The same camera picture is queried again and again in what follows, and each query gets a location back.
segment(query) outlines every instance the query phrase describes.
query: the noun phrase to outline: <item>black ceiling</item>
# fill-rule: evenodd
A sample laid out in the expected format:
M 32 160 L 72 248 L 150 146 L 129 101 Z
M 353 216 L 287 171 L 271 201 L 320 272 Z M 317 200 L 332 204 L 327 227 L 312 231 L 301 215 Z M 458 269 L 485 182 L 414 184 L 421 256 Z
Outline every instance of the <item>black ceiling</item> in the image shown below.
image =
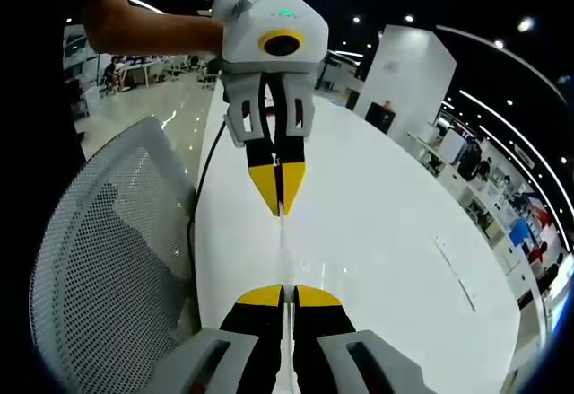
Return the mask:
M 205 0 L 144 0 L 165 12 L 195 14 L 210 8 Z M 562 85 L 570 108 L 534 73 L 500 51 L 459 35 L 437 31 L 455 60 L 457 70 L 448 96 L 469 119 L 471 127 L 488 127 L 501 140 L 517 140 L 497 119 L 458 93 L 460 89 L 496 109 L 513 123 L 542 153 L 561 182 L 574 196 L 574 48 L 572 47 L 571 3 L 567 0 L 305 0 L 329 24 L 329 47 L 372 55 L 377 46 L 377 33 L 386 24 L 407 24 L 404 17 L 412 14 L 414 26 L 434 30 L 437 24 L 473 33 L 479 37 L 502 39 L 509 51 L 524 58 L 554 84 L 570 75 L 570 86 Z M 352 22 L 360 16 L 361 22 Z M 536 19 L 532 31 L 520 33 L 517 24 L 525 16 Z M 507 99 L 514 102 L 508 106 Z M 564 165 L 561 157 L 568 158 Z M 540 179 L 552 204 L 564 208 L 564 226 L 574 231 L 574 219 L 564 196 L 542 168 Z

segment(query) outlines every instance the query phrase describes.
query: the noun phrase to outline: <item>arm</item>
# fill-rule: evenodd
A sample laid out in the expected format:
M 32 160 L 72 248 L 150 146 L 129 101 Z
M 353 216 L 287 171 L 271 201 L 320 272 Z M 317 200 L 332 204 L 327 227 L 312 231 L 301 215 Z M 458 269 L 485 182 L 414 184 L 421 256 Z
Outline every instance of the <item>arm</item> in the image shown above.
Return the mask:
M 83 10 L 90 45 L 120 55 L 222 52 L 223 25 L 206 17 L 157 14 L 127 0 L 91 0 Z

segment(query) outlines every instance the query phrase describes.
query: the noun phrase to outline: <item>desk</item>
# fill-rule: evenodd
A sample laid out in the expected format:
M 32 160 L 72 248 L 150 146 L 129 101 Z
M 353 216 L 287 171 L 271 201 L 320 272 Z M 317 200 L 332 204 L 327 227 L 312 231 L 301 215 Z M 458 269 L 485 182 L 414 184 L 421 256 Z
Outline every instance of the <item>desk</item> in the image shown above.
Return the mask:
M 219 327 L 240 295 L 263 285 L 324 288 L 358 330 L 418 363 L 432 390 L 498 392 L 519 311 L 481 234 L 394 141 L 347 109 L 318 97 L 315 105 L 307 172 L 282 220 L 248 176 L 245 151 L 223 133 L 196 212 L 202 322 Z M 226 107 L 218 83 L 200 165 Z
M 150 87 L 150 80 L 149 80 L 149 76 L 148 76 L 148 69 L 150 68 L 150 66 L 153 65 L 157 65 L 163 63 L 163 61 L 161 59 L 157 59 L 154 60 L 152 62 L 146 62 L 144 64 L 136 64 L 136 65 L 125 65 L 122 66 L 119 69 L 119 72 L 121 73 L 121 78 L 122 81 L 126 78 L 126 75 L 128 73 L 128 71 L 131 71 L 133 69 L 143 69 L 143 75 L 145 76 L 145 86 L 146 87 Z

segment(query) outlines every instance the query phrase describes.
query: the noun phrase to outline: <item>ceiling light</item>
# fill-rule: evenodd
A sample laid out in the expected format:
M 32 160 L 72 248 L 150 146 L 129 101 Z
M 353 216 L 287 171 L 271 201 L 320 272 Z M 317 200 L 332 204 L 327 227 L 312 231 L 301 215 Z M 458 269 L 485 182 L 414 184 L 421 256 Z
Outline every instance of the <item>ceiling light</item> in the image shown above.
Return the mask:
M 534 26 L 535 26 L 535 19 L 533 19 L 532 17 L 526 17 L 518 25 L 518 31 L 520 32 L 530 31 L 532 28 L 534 28 Z
M 361 53 L 352 53 L 351 51 L 335 50 L 335 53 L 337 53 L 339 55 L 363 57 L 363 55 Z
M 165 14 L 163 11 L 158 10 L 157 8 L 155 8 L 155 7 L 153 7 L 153 6 L 149 5 L 149 4 L 146 4 L 144 1 L 140 1 L 140 0 L 129 0 L 129 2 L 132 2 L 132 3 L 134 3 L 134 4 L 138 4 L 138 5 L 142 6 L 143 8 L 147 8 L 148 10 L 152 10 L 154 13 L 157 13 L 157 14 Z
M 483 127 L 482 125 L 480 125 L 480 129 L 482 131 L 484 131 L 485 134 L 488 134 L 489 136 L 492 137 L 492 139 L 499 144 L 500 147 L 502 147 L 502 149 L 504 149 L 513 159 L 514 162 L 518 165 L 518 167 L 520 167 L 522 169 L 522 171 L 524 171 L 524 173 L 526 174 L 526 176 L 531 179 L 533 181 L 533 183 L 536 185 L 536 187 L 538 188 L 538 191 L 540 192 L 540 195 L 542 195 L 542 197 L 544 198 L 544 200 L 546 201 L 547 204 L 544 204 L 544 207 L 550 206 L 550 211 L 552 212 L 552 214 L 554 215 L 554 220 L 556 221 L 556 223 L 558 224 L 558 228 L 562 231 L 562 237 L 564 238 L 564 243 L 566 245 L 566 249 L 569 248 L 569 244 L 568 241 L 566 240 L 566 235 L 564 234 L 564 229 L 562 228 L 562 224 L 560 223 L 560 221 L 558 220 L 558 215 L 556 214 L 556 211 L 554 210 L 554 207 L 552 206 L 552 204 L 550 204 L 550 200 L 548 199 L 548 197 L 546 196 L 546 194 L 544 193 L 543 189 L 540 187 L 540 185 L 536 182 L 535 178 L 533 177 L 532 173 L 530 172 L 530 170 L 525 167 L 522 162 L 516 157 L 515 154 L 513 154 L 510 149 L 508 149 L 508 147 L 506 145 L 504 145 L 496 136 L 494 136 L 488 129 L 486 129 L 485 127 Z
M 474 96 L 464 92 L 464 91 L 459 91 L 461 94 L 465 95 L 466 98 L 468 98 L 471 101 L 476 102 L 478 105 L 480 105 L 481 107 L 483 107 L 484 109 L 486 109 L 487 111 L 489 111 L 495 118 L 497 118 L 498 120 L 500 120 L 502 123 L 504 123 L 507 127 L 509 127 L 527 146 L 528 148 L 538 157 L 538 159 L 540 160 L 540 162 L 543 164 L 543 166 L 546 168 L 546 170 L 548 170 L 548 172 L 550 173 L 550 175 L 552 176 L 553 180 L 556 182 L 556 185 L 558 186 L 558 189 L 560 190 L 560 192 L 562 193 L 562 195 L 564 196 L 564 199 L 566 200 L 566 204 L 568 205 L 568 209 L 570 210 L 570 212 L 572 213 L 572 217 L 574 217 L 574 206 L 572 205 L 572 201 L 570 200 L 570 197 L 568 196 L 568 194 L 566 193 L 566 189 L 564 189 L 564 186 L 562 185 L 562 183 L 560 182 L 560 180 L 558 179 L 558 177 L 556 176 L 556 173 L 554 172 L 554 170 L 552 169 L 552 167 L 548 164 L 548 162 L 544 159 L 544 157 L 540 154 L 540 152 L 538 152 L 538 150 L 536 149 L 536 147 L 534 147 L 534 145 L 532 143 L 530 143 L 530 141 L 528 139 L 526 139 L 525 136 L 523 136 L 520 131 L 518 131 L 518 129 L 516 129 L 516 127 L 514 127 L 514 125 L 512 125 L 510 122 L 508 122 L 504 117 L 502 117 L 498 112 L 494 111 L 493 109 L 491 109 L 488 105 L 486 105 L 485 103 L 477 100 Z
M 450 128 L 450 122 L 443 117 L 440 117 L 438 122 L 446 129 Z

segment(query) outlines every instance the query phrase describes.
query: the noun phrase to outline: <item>red object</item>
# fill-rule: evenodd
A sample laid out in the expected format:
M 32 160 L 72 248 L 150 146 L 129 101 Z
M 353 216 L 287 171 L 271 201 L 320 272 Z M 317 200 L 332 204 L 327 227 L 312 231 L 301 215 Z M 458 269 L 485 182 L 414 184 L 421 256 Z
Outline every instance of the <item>red object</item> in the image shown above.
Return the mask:
M 552 224 L 552 217 L 545 208 L 535 207 L 533 213 L 542 226 Z
M 532 252 L 530 252 L 528 254 L 528 262 L 530 264 L 532 264 L 537 259 L 540 259 L 540 262 L 542 262 L 542 251 L 540 250 L 540 248 L 538 246 L 536 246 L 534 249 L 532 249 Z

